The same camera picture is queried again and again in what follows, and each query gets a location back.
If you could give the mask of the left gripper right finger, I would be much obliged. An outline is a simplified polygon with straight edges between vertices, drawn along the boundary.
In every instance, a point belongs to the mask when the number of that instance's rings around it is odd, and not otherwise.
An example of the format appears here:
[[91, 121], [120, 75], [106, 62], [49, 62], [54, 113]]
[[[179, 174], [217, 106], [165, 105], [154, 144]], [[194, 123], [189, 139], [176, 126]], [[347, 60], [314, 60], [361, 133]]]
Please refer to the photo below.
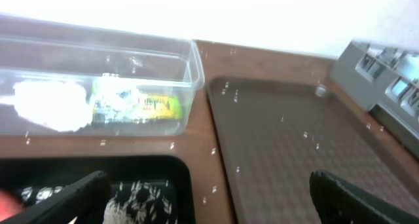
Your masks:
[[418, 223], [418, 217], [327, 170], [312, 172], [309, 186], [313, 205], [323, 224]]

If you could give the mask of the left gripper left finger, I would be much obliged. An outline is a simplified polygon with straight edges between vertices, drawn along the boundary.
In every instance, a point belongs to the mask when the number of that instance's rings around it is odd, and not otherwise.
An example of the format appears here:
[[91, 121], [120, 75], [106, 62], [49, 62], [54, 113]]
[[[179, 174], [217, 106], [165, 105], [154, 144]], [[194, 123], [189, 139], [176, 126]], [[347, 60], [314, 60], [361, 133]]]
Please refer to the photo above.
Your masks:
[[6, 224], [103, 223], [111, 184], [101, 170], [64, 187], [50, 198], [13, 215]]

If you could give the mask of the orange carrot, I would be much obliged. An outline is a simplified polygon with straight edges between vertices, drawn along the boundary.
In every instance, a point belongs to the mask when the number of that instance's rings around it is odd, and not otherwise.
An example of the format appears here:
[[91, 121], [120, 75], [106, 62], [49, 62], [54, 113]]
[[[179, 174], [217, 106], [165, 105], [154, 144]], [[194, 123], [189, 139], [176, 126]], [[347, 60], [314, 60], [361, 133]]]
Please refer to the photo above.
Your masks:
[[21, 201], [6, 191], [1, 191], [0, 202], [1, 221], [6, 220], [16, 214], [19, 214], [24, 210]]

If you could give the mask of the white napkin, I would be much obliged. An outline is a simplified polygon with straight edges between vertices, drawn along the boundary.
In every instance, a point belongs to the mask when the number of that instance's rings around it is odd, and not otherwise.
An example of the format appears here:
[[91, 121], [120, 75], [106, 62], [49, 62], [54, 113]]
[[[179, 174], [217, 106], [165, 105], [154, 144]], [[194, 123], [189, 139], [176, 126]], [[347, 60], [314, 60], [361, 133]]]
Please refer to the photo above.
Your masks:
[[17, 114], [57, 132], [75, 132], [92, 122], [86, 90], [75, 83], [22, 81], [12, 97]]

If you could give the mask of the aluminium foil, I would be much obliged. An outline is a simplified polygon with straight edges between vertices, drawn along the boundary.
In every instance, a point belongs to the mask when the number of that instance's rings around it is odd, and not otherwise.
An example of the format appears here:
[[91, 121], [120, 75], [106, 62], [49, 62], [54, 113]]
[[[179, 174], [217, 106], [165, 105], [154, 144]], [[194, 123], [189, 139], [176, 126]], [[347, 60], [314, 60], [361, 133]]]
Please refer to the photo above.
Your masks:
[[93, 123], [131, 123], [137, 121], [140, 91], [134, 84], [114, 76], [103, 76], [92, 85], [89, 104]]

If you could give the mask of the green yellow snack wrapper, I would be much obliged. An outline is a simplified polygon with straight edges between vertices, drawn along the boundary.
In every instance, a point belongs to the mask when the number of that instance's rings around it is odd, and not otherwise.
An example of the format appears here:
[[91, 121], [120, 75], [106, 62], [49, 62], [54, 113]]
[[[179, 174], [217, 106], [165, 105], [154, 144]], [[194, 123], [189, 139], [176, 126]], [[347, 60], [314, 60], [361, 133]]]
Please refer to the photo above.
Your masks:
[[176, 96], [140, 92], [138, 103], [136, 115], [139, 119], [131, 123], [183, 118], [181, 104]]

